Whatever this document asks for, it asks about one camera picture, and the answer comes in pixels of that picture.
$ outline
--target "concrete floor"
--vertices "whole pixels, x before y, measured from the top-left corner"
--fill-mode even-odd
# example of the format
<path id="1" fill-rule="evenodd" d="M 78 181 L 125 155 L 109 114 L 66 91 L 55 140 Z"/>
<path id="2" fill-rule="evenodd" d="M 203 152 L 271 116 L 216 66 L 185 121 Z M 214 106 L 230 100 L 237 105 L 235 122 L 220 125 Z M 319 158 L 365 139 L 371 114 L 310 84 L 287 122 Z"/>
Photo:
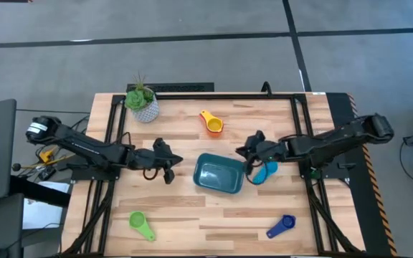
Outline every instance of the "concrete floor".
<path id="1" fill-rule="evenodd" d="M 413 1 L 291 0 L 299 32 L 413 28 Z M 0 4 L 0 42 L 185 34 L 288 32 L 278 0 L 34 0 Z M 313 91 L 351 92 L 359 112 L 387 116 L 396 133 L 369 146 L 398 253 L 413 257 L 413 181 L 399 165 L 413 134 L 413 34 L 299 38 Z M 214 82 L 216 91 L 301 91 L 291 38 L 0 49 L 0 100 L 19 108 L 89 111 L 96 92 L 122 92 L 141 71 L 147 82 Z M 35 115 L 17 112 L 14 162 L 34 161 L 24 131 Z M 83 115 L 55 114 L 66 124 Z M 404 150 L 413 173 L 413 148 Z M 25 257 L 55 253 L 52 241 Z"/>

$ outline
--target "wooden tabletop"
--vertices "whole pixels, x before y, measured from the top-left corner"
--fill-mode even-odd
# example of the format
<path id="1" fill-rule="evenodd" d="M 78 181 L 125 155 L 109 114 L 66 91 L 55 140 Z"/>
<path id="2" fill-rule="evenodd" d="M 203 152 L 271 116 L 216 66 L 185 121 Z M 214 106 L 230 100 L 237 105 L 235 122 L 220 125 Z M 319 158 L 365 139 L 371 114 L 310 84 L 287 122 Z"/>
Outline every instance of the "wooden tabletop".
<path id="1" fill-rule="evenodd" d="M 112 96 L 111 93 L 95 95 L 87 135 L 104 140 Z M 307 99 L 315 134 L 333 129 L 326 96 L 308 93 Z M 192 179 L 196 160 L 202 153 L 243 161 L 234 150 L 256 130 L 262 130 L 268 140 L 295 133 L 288 100 L 159 100 L 158 103 L 160 114 L 152 123 L 137 122 L 128 111 L 124 132 L 130 132 L 136 148 L 151 149 L 154 140 L 162 137 L 184 161 L 174 167 L 176 177 L 170 185 L 164 183 L 161 175 L 147 181 L 141 171 L 121 171 L 115 185 L 105 255 L 317 254 L 305 184 L 296 163 L 281 164 L 260 186 L 245 181 L 235 195 L 200 188 Z M 223 119 L 221 138 L 207 135 L 199 118 L 203 109 Z M 117 123 L 116 118 L 113 139 Z M 364 249 L 350 189 L 337 179 L 325 182 L 333 220 L 354 245 Z M 62 236 L 64 249 L 82 230 L 88 186 L 88 181 L 81 181 L 72 190 Z M 146 214 L 156 241 L 146 241 L 129 227 L 131 211 Z M 283 214 L 296 216 L 295 228 L 268 239 L 265 232 Z M 326 226 L 320 221 L 328 249 Z M 100 227 L 101 221 L 95 230 L 92 250 L 98 247 Z"/>

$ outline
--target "measuring cup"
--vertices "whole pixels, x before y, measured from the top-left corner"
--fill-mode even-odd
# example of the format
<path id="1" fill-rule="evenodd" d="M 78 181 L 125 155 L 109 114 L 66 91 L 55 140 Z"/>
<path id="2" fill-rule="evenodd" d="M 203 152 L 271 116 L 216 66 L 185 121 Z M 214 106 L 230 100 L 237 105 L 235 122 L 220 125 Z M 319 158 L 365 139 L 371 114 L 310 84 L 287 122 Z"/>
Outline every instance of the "measuring cup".
<path id="1" fill-rule="evenodd" d="M 149 241 L 156 240 L 156 235 L 154 234 L 154 232 L 152 232 L 151 228 L 146 222 L 146 217 L 144 216 L 143 212 L 132 211 L 130 213 L 129 222 L 130 222 L 130 227 L 140 232 L 144 238 L 146 238 Z"/>
<path id="2" fill-rule="evenodd" d="M 219 137 L 224 124 L 221 119 L 215 117 L 207 110 L 200 111 L 200 118 L 205 122 L 206 131 L 211 137 Z"/>

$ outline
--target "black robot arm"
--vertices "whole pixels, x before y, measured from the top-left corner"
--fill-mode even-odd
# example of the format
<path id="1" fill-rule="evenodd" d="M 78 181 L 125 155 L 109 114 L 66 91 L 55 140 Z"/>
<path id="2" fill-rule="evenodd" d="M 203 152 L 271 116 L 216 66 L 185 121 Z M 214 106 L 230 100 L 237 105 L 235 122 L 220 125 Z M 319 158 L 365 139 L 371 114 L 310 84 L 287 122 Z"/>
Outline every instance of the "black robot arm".
<path id="1" fill-rule="evenodd" d="M 163 169 L 165 183 L 174 179 L 171 167 L 183 161 L 174 155 L 170 146 L 162 138 L 157 138 L 153 149 L 135 149 L 134 145 L 104 143 L 79 133 L 63 125 L 60 119 L 48 116 L 33 118 L 26 132 L 28 142 L 42 145 L 58 145 L 81 156 L 96 168 L 106 173 L 111 168 L 128 168 L 131 170 Z"/>
<path id="2" fill-rule="evenodd" d="M 245 146 L 236 152 L 246 158 L 246 173 L 252 171 L 255 161 L 294 162 L 310 160 L 314 168 L 322 168 L 334 157 L 365 143 L 388 143 L 394 136 L 388 120 L 378 114 L 365 115 L 334 130 L 310 137 L 293 135 L 278 142 L 265 140 L 264 133 L 257 131 L 248 137 Z"/>

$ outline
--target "black-and-yellow striped edge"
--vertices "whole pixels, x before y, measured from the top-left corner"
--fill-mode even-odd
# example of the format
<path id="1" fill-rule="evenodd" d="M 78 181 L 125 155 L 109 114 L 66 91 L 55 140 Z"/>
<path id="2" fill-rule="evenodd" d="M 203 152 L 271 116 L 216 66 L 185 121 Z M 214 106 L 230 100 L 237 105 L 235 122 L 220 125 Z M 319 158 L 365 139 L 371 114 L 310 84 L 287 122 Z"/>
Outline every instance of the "black-and-yellow striped edge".
<path id="1" fill-rule="evenodd" d="M 355 117 L 357 118 L 358 110 L 356 109 L 355 100 L 350 94 L 348 94 L 348 97 L 350 98 L 351 109 L 353 110 L 353 113 Z M 394 245 L 393 235 L 391 235 L 390 225 L 388 224 L 388 219 L 386 218 L 384 200 L 382 199 L 381 194 L 380 194 L 379 185 L 377 184 L 377 180 L 376 180 L 376 174 L 374 172 L 374 169 L 372 168 L 371 156 L 369 155 L 369 150 L 367 149 L 366 145 L 363 145 L 363 153 L 364 153 L 364 159 L 366 160 L 366 165 L 367 165 L 368 172 L 369 172 L 369 177 L 371 179 L 372 188 L 374 189 L 374 193 L 376 196 L 377 206 L 379 207 L 379 210 L 380 210 L 381 221 L 385 228 L 385 234 L 388 237 L 388 245 L 390 246 L 390 252 L 391 252 L 391 255 L 397 256 L 398 254 L 396 251 L 396 246 Z"/>

